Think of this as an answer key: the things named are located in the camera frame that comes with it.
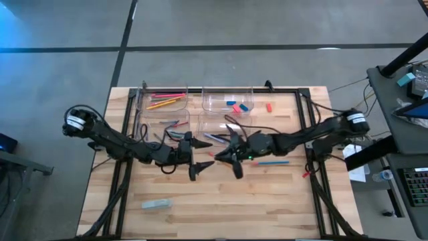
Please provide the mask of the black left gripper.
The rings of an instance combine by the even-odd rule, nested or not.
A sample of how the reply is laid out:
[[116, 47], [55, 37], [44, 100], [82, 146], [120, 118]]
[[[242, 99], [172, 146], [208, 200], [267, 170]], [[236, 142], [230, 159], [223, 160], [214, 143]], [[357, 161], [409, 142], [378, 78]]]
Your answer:
[[159, 167], [184, 164], [190, 165], [189, 179], [191, 181], [195, 181], [200, 172], [212, 166], [215, 162], [207, 161], [193, 164], [192, 147], [195, 149], [202, 149], [212, 146], [212, 143], [207, 143], [205, 141], [196, 139], [191, 131], [186, 132], [185, 140], [179, 141], [177, 148], [173, 148], [168, 145], [162, 145], [161, 148], [156, 151], [156, 165]]

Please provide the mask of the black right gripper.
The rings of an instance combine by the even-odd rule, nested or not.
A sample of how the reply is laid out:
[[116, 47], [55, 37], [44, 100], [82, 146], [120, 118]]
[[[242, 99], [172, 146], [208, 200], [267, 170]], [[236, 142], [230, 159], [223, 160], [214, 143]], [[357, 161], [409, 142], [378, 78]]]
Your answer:
[[[226, 127], [230, 134], [228, 148], [237, 151], [244, 146], [245, 141], [229, 125], [226, 125]], [[245, 151], [242, 153], [242, 159], [254, 159], [271, 155], [275, 150], [276, 145], [273, 135], [256, 132], [248, 136], [245, 144]], [[241, 179], [243, 177], [242, 165], [241, 162], [238, 161], [236, 153], [222, 151], [215, 154], [215, 160], [230, 164], [236, 179]]]

